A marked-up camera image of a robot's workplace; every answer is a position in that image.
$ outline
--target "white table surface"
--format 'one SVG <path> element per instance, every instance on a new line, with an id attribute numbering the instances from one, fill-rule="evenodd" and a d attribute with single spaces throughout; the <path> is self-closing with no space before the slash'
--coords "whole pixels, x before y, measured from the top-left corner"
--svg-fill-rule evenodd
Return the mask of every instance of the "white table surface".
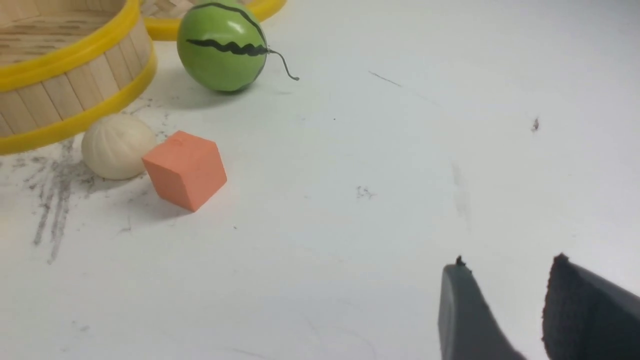
<path id="1" fill-rule="evenodd" d="M 639 17 L 292 0 L 264 28 L 300 81 L 272 57 L 226 97 L 158 43 L 128 111 L 216 141 L 228 183 L 188 214 L 147 176 L 93 176 L 80 136 L 0 158 L 0 357 L 438 359 L 461 254 L 513 345 L 546 358 L 555 255 L 640 293 Z"/>

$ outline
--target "yellow rim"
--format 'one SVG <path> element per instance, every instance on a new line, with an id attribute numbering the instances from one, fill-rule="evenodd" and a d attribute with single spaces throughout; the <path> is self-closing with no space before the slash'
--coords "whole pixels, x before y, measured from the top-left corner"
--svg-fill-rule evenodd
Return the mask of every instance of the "yellow rim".
<path id="1" fill-rule="evenodd" d="M 95 107 L 57 124 L 49 125 L 28 133 L 9 136 L 8 138 L 0 138 L 0 155 L 15 154 L 16 152 L 37 149 L 86 131 L 91 124 L 99 118 L 116 113 L 137 99 L 153 80 L 156 69 L 156 52 L 151 49 L 151 56 L 147 62 L 147 66 L 145 66 L 140 75 L 138 75 L 132 83 L 117 94 Z"/>
<path id="2" fill-rule="evenodd" d="M 0 92 L 51 79 L 88 63 L 116 46 L 129 34 L 138 19 L 139 0 L 127 0 L 111 21 L 78 42 L 32 60 L 0 67 Z"/>
<path id="3" fill-rule="evenodd" d="M 253 0 L 246 7 L 258 20 L 265 21 L 280 11 L 286 2 L 287 0 Z M 180 19 L 146 17 L 145 25 L 149 35 L 155 41 L 175 41 L 178 37 Z"/>

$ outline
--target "foam block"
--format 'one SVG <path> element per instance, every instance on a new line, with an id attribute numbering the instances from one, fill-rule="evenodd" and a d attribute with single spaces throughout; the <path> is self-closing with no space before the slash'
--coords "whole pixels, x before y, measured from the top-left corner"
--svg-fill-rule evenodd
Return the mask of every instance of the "foam block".
<path id="1" fill-rule="evenodd" d="M 142 162 L 160 198 L 197 211 L 226 182 L 216 143 L 178 131 L 153 148 Z"/>

